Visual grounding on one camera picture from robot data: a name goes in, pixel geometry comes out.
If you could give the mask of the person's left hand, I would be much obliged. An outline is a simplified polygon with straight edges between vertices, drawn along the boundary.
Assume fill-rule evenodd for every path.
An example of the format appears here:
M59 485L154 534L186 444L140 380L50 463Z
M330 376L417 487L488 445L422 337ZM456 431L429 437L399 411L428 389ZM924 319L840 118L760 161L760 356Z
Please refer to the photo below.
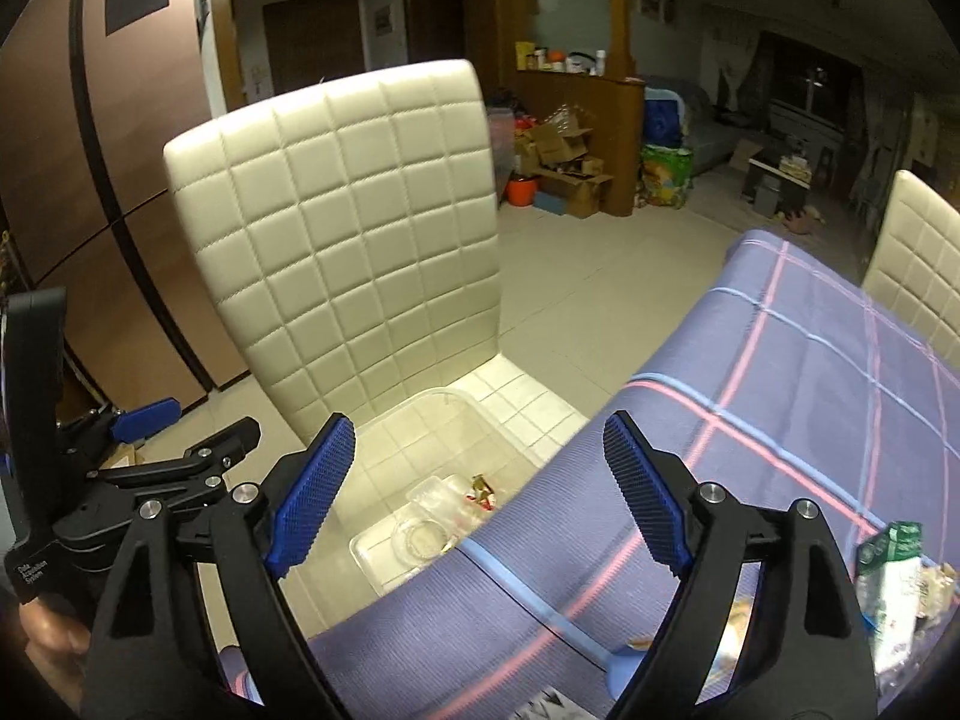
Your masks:
M57 613L36 598L20 606L25 652L49 688L78 715L83 699L83 661L91 632L78 619Z

